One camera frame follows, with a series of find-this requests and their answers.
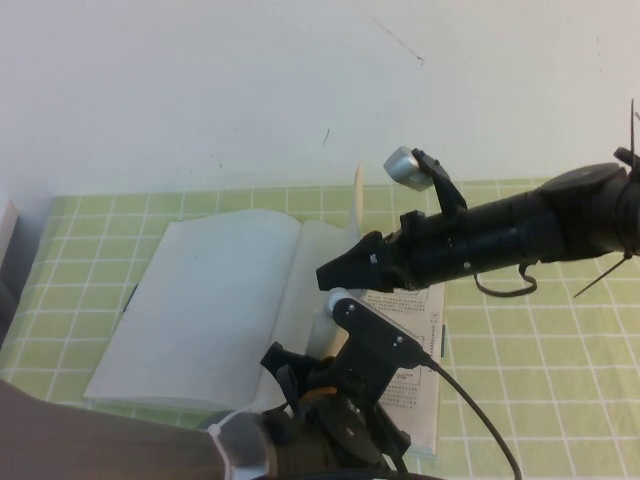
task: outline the screw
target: screw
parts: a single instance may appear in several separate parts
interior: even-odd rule
[[[355,414],[360,413],[360,409],[353,404],[350,398],[347,398],[347,408]]]

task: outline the table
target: table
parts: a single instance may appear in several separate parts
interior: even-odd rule
[[[535,180],[460,185],[471,206]],[[18,313],[0,350],[0,377],[52,402],[193,427],[204,413],[93,404],[82,393],[135,285],[171,221],[269,208],[346,225],[348,187],[60,197],[43,233]],[[365,188],[364,229],[398,228],[400,213],[434,213],[433,191]],[[528,478],[640,477],[640,263],[572,294],[617,261],[536,266],[539,291],[516,299],[447,286],[443,364],[494,421]],[[521,285],[517,269],[482,275]],[[470,408],[442,384],[438,459],[411,470],[447,478],[510,477]]]

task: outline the white wall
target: white wall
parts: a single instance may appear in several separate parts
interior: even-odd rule
[[[608,161],[639,25],[634,0],[3,0],[0,188],[33,235],[51,195],[375,182],[401,144],[456,179]]]

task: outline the wire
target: wire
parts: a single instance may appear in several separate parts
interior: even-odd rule
[[[478,415],[480,420],[482,420],[482,423],[485,424],[485,426],[491,432],[491,435],[493,435],[493,438],[495,438],[496,442],[498,442],[498,445],[500,445],[502,453],[504,453],[504,456],[507,457],[509,465],[511,465],[511,469],[513,470],[513,477],[515,478],[515,480],[522,480],[522,472],[520,471],[517,460],[511,453],[511,450],[509,450],[509,446],[500,435],[500,432],[498,432],[496,427],[493,426],[493,423],[491,423],[489,417],[487,417],[487,415],[482,411],[482,409],[473,400],[473,398],[471,398],[466,390],[462,388],[462,386],[458,382],[456,382],[456,380],[451,375],[449,375],[446,370],[444,370],[435,360],[433,360],[433,358],[431,358],[431,355],[429,355],[427,352],[423,352],[423,360],[421,362],[421,365],[429,367],[431,370],[438,372],[438,374],[442,378],[444,378],[447,383],[460,394],[462,398],[464,398],[465,402],[467,402],[473,409],[473,411],[476,412],[476,415]]]

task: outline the open book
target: open book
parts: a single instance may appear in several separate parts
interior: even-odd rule
[[[358,172],[346,230],[268,210],[170,224],[85,396],[199,410],[284,403],[260,360],[274,341],[317,357],[344,342],[346,332],[324,313],[328,294],[318,290],[315,270],[356,243],[361,210]],[[437,360],[440,288],[442,295],[369,292],[365,300],[426,347],[437,345]],[[399,372],[381,402],[414,439],[413,451],[426,454],[435,454],[432,377],[423,368]],[[401,400],[395,392],[404,384],[411,390]]]

